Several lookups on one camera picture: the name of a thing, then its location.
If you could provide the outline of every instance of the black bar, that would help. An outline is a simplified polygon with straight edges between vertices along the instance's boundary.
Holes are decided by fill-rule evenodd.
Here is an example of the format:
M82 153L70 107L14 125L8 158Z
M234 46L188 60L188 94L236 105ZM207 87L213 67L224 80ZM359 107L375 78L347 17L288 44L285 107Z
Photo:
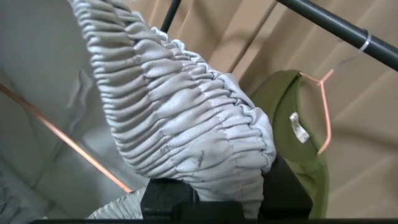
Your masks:
M284 6L336 35L357 49L361 48L368 38L366 30L352 25L350 22L317 6L308 0L277 0ZM391 44L372 35L372 39L364 50L366 54L384 65L398 71L398 49Z
M173 22L175 13L177 12L177 9L181 3L181 0L173 0L169 10L167 11L166 18L163 21L162 27L160 28L161 31L167 33L169 31L170 25Z

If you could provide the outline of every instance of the tan wall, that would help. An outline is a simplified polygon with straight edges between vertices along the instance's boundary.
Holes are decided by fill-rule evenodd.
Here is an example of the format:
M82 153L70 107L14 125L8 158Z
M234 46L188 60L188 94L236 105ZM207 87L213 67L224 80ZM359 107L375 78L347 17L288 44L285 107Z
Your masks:
M171 0L127 0L160 27ZM314 0L398 46L398 1ZM210 65L232 72L250 94L272 73L322 77L356 49L285 6L266 0L182 0L169 34ZM362 55L326 83L333 140L329 217L398 217L398 74ZM323 133L318 89L303 86L307 119Z

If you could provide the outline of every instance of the black pole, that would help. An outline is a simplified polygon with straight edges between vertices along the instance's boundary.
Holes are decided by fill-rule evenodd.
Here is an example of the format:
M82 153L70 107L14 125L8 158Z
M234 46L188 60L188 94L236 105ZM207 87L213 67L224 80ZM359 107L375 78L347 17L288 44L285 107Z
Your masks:
M348 21L317 6L308 0L277 0L284 6L336 35L357 49L361 48L368 38L366 30L352 25ZM391 44L372 35L372 39L364 50L366 54L384 65L398 71L398 49Z
M173 22L175 13L177 12L177 9L181 3L181 0L173 0L169 10L167 11L166 18L163 21L162 27L160 28L161 31L167 33L169 31L170 25Z

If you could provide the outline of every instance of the gathered fabric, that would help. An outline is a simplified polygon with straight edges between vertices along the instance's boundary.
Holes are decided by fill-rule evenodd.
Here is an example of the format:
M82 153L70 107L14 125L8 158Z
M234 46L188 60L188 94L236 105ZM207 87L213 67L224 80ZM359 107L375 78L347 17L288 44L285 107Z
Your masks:
M234 77L121 3L71 5L124 160L144 177L190 184L200 200L240 201L257 218L276 152L267 115Z

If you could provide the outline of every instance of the clothing rack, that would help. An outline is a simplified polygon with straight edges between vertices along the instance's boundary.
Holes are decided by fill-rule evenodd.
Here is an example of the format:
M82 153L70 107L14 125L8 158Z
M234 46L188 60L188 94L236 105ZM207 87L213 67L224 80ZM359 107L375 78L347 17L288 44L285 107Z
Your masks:
M162 29L163 32L168 31L180 1L181 0L172 1L167 17L163 23L164 26L162 26L162 28L165 28ZM328 32L331 32L357 49L361 48L368 38L368 32L366 30L353 25L311 1L277 0L277 2L324 28ZM364 53L395 71L398 71L398 49L380 38L372 35L371 41L365 48Z

